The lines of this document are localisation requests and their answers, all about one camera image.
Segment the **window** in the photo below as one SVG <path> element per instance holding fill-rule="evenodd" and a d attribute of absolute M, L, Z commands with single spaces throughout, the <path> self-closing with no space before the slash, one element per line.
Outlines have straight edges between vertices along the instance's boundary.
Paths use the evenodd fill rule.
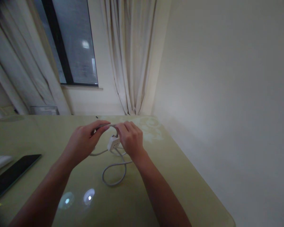
<path fill-rule="evenodd" d="M 61 84 L 98 86 L 87 0 L 34 0 Z"/>

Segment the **smartphone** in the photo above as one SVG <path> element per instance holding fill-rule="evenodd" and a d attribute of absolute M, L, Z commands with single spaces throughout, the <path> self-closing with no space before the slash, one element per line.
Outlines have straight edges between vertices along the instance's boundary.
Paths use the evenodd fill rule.
<path fill-rule="evenodd" d="M 2 196 L 35 162 L 41 154 L 26 155 L 0 175 L 0 196 Z"/>

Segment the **hand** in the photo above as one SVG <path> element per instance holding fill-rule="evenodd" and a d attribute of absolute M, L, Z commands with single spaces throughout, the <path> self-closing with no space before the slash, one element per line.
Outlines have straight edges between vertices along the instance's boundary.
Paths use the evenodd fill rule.
<path fill-rule="evenodd" d="M 75 129 L 66 145 L 59 161 L 66 164 L 72 170 L 82 162 L 94 150 L 101 135 L 109 129 L 109 126 L 95 129 L 100 125 L 110 124 L 109 121 L 97 120 L 89 125 L 80 126 Z"/>
<path fill-rule="evenodd" d="M 143 132 L 131 121 L 116 125 L 121 144 L 133 162 L 138 161 L 147 152 L 143 148 Z"/>

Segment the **light green tablecloth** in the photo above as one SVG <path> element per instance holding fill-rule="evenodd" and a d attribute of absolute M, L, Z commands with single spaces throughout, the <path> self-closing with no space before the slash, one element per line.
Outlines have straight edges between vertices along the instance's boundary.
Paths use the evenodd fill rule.
<path fill-rule="evenodd" d="M 167 133 L 160 122 L 148 116 L 102 116 L 112 123 L 133 121 L 143 130 L 144 148 L 162 173 L 194 226 L 235 226 L 233 218 L 212 192 L 194 166 Z M 29 198 L 57 160 L 73 130 L 97 120 L 95 116 L 14 116 L 0 120 L 0 155 L 12 155 L 12 163 L 28 154 L 43 157 L 0 198 L 0 220 L 7 225 Z M 105 132 L 94 152 L 106 149 L 109 137 Z M 71 173 L 53 226 L 158 226 L 143 181 L 133 163 L 127 165 L 125 179 L 116 187 L 103 184 L 103 169 L 121 158 L 106 152 L 88 157 Z M 108 182 L 117 181 L 124 166 L 110 168 Z M 91 204 L 83 201 L 85 192 L 95 190 Z"/>

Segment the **power strip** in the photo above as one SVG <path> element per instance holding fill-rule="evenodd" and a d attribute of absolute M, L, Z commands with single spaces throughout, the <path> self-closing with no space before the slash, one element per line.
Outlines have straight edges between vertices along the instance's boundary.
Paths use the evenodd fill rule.
<path fill-rule="evenodd" d="M 109 124 L 108 126 L 115 128 L 116 125 L 115 125 L 115 124 Z M 109 165 L 108 167 L 106 167 L 106 168 L 103 170 L 103 172 L 102 172 L 102 181 L 103 181 L 103 183 L 106 184 L 107 186 L 115 186 L 115 185 L 120 184 L 120 183 L 123 181 L 123 179 L 124 179 L 124 177 L 125 177 L 125 175 L 126 175 L 126 170 L 127 170 L 126 165 L 129 164 L 129 163 L 132 163 L 132 161 L 126 162 L 126 161 L 124 160 L 123 156 L 126 155 L 126 152 L 124 152 L 123 154 L 120 153 L 119 149 L 123 149 L 123 148 L 120 148 L 119 145 L 120 145 L 120 138 L 119 138 L 119 134 L 118 134 L 118 131 L 117 131 L 117 134 L 116 134 L 116 135 L 112 135 L 112 136 L 110 137 L 109 142 L 108 142 L 108 145 L 107 145 L 107 150 L 102 151 L 102 152 L 97 153 L 97 154 L 91 153 L 91 154 L 89 155 L 89 156 L 98 156 L 98 155 L 100 155 L 100 154 L 103 154 L 103 153 L 106 152 L 106 151 L 110 151 L 112 154 L 117 155 L 117 156 L 120 156 L 120 157 L 122 158 L 122 161 L 123 161 L 123 162 L 111 164 L 111 165 Z M 108 170 L 108 168 L 110 168 L 110 167 L 119 166 L 119 165 L 124 165 L 124 167 L 125 167 L 124 174 L 123 174 L 122 178 L 121 178 L 120 180 L 118 180 L 117 182 L 115 182 L 115 183 L 112 183 L 112 184 L 107 183 L 107 182 L 105 181 L 105 179 L 104 179 L 105 171 Z"/>

